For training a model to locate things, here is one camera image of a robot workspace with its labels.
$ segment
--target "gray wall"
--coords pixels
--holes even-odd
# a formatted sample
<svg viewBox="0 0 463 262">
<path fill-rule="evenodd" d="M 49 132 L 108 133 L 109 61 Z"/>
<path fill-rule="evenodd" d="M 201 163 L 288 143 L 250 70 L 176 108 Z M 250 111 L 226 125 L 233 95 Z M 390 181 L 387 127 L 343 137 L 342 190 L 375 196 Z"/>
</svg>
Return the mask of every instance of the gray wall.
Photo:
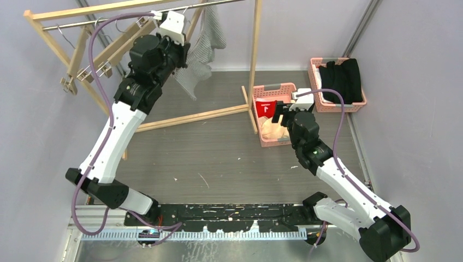
<svg viewBox="0 0 463 262">
<path fill-rule="evenodd" d="M 354 121 L 376 192 L 412 214 L 410 261 L 461 261 L 462 1 L 383 1 L 354 50 Z"/>
<path fill-rule="evenodd" d="M 22 17 L 26 9 L 75 7 L 27 0 L 0 10 L 1 261 L 58 261 L 75 188 L 64 174 L 82 162 L 105 123 L 82 87 L 77 97 L 62 91 L 66 69 Z M 77 31 L 64 32 L 76 40 Z"/>
<path fill-rule="evenodd" d="M 119 2 L 119 0 L 87 0 L 89 4 Z M 131 10 L 162 10 L 198 3 L 181 0 L 167 4 Z M 369 0 L 263 0 L 260 22 L 259 70 L 302 70 L 311 57 L 341 56 Z M 211 63 L 214 70 L 249 70 L 251 62 L 254 0 L 218 6 L 220 21 L 227 38 L 227 48 L 216 52 Z M 187 10 L 190 18 L 193 10 Z M 107 32 L 115 37 L 119 32 L 109 26 Z"/>
</svg>

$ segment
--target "laundry basket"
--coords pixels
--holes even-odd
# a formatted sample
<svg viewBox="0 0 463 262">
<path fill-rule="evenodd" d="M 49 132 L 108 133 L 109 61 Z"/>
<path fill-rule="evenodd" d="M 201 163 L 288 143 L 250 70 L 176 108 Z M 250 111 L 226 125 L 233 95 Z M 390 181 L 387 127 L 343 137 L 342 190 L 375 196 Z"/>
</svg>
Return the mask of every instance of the laundry basket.
<svg viewBox="0 0 463 262">
<path fill-rule="evenodd" d="M 336 64 L 342 64 L 345 60 L 348 60 L 347 57 L 341 58 L 312 58 L 310 59 L 310 64 L 308 65 L 308 78 L 310 79 L 310 85 L 312 86 L 313 90 L 319 90 L 320 86 L 318 86 L 315 80 L 315 69 L 319 66 L 327 66 L 327 63 L 330 61 L 335 61 Z M 317 108 L 317 112 L 325 113 L 325 112 L 341 112 L 341 104 L 334 104 L 329 101 L 326 101 L 322 97 L 322 93 L 318 92 L 313 94 L 315 99 L 315 107 Z M 366 105 L 366 98 L 365 94 L 363 93 L 362 88 L 362 102 L 352 103 L 352 105 L 344 105 L 345 112 L 357 112 L 362 106 Z"/>
<path fill-rule="evenodd" d="M 284 103 L 291 103 L 292 92 L 296 91 L 296 86 L 293 83 L 273 84 L 264 86 L 254 86 L 254 96 L 252 97 L 254 105 L 254 116 L 257 121 L 257 108 L 256 99 L 263 98 L 267 101 L 283 101 Z M 260 145 L 262 147 L 268 146 L 282 146 L 291 144 L 289 138 L 280 139 L 264 139 L 262 138 L 261 127 L 257 124 L 259 130 Z"/>
</svg>

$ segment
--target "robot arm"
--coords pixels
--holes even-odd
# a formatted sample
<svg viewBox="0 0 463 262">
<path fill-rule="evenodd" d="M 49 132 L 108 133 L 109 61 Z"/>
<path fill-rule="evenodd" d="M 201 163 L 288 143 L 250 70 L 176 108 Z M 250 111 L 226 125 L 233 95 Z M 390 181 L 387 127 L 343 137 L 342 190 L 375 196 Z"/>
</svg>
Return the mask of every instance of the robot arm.
<svg viewBox="0 0 463 262">
<path fill-rule="evenodd" d="M 390 213 L 408 228 L 411 228 L 410 213 L 403 206 L 392 207 L 370 191 L 339 158 L 337 165 L 333 151 L 318 136 L 319 126 L 312 114 L 313 95 L 309 96 L 312 98 L 304 102 L 297 100 L 294 104 L 277 102 L 272 121 L 277 123 L 283 115 L 281 125 L 288 128 L 299 163 L 336 190 L 351 209 L 335 203 L 321 192 L 305 199 L 304 208 L 312 218 L 331 223 L 359 241 L 364 252 L 374 261 L 386 261 L 409 244 L 411 236 L 378 207 L 388 207 Z M 377 204 L 369 201 L 358 188 Z"/>
<path fill-rule="evenodd" d="M 158 33 L 137 38 L 129 52 L 130 73 L 122 80 L 114 96 L 113 125 L 110 126 L 110 121 L 107 121 L 87 158 L 79 168 L 70 168 L 66 173 L 66 178 L 77 185 L 83 170 L 90 166 L 106 139 L 107 128 L 111 128 L 111 135 L 91 166 L 81 189 L 111 209 L 122 208 L 144 215 L 147 222 L 157 219 L 158 202 L 118 182 L 115 179 L 116 169 L 136 129 L 162 95 L 162 86 L 167 78 L 176 68 L 186 67 L 190 47 L 183 34 L 183 15 L 173 11 L 155 13 L 155 19 L 164 21 Z"/>
</svg>

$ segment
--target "wooden floor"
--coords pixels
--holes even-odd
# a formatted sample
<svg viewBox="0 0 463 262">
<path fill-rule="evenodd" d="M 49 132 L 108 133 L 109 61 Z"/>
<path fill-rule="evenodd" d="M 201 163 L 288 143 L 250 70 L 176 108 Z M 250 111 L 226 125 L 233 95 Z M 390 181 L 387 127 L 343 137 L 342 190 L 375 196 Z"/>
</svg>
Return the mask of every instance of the wooden floor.
<svg viewBox="0 0 463 262">
<path fill-rule="evenodd" d="M 309 87 L 307 72 L 258 72 L 256 85 L 293 82 Z M 195 89 L 193 101 L 172 78 L 146 122 L 244 104 L 248 72 L 214 72 Z M 315 113 L 320 138 L 332 145 L 340 115 Z M 362 181 L 347 122 L 338 155 Z M 248 113 L 136 133 L 117 179 L 160 203 L 301 203 L 317 191 L 339 197 L 303 169 L 291 146 L 262 148 Z"/>
</svg>

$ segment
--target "metal rod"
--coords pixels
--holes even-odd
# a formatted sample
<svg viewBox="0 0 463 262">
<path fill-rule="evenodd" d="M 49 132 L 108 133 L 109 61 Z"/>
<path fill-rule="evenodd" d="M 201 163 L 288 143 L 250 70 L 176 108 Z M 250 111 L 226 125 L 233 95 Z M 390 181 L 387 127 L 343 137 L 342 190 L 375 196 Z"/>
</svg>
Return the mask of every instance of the metal rod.
<svg viewBox="0 0 463 262">
<path fill-rule="evenodd" d="M 373 18 L 373 15 L 375 14 L 376 9 L 378 9 L 379 4 L 381 4 L 382 0 L 370 0 L 370 3 L 368 4 L 368 7 L 366 8 L 362 19 L 360 20 L 357 28 L 355 29 L 354 34 L 351 37 L 351 40 L 349 41 L 349 44 L 347 44 L 347 47 L 342 54 L 342 57 L 350 57 L 352 54 L 352 51 L 354 50 L 355 46 L 357 45 L 357 42 L 359 41 L 361 35 L 365 31 L 366 27 L 368 26 L 368 23 L 370 20 Z"/>
<path fill-rule="evenodd" d="M 227 4 L 227 3 L 239 2 L 239 1 L 244 1 L 244 0 L 222 0 L 222 1 L 217 1 L 217 2 L 206 2 L 206 3 L 200 3 L 200 4 L 186 5 L 184 7 L 176 7 L 176 8 L 169 8 L 169 9 L 159 10 L 159 12 L 181 11 L 181 10 L 185 10 L 185 9 L 208 7 L 208 6 L 211 6 L 211 5 Z M 60 29 L 65 29 L 65 28 L 79 27 L 79 26 L 85 26 L 85 25 L 92 25 L 92 24 L 95 24 L 96 22 L 100 23 L 100 22 L 104 22 L 106 20 L 108 20 L 108 18 L 101 18 L 98 21 L 97 20 L 91 20 L 91 21 L 85 21 L 85 22 L 68 23 L 68 24 L 65 24 L 65 25 L 42 27 L 42 30 L 43 31 L 53 31 L 53 30 L 58 30 L 58 27 Z"/>
</svg>

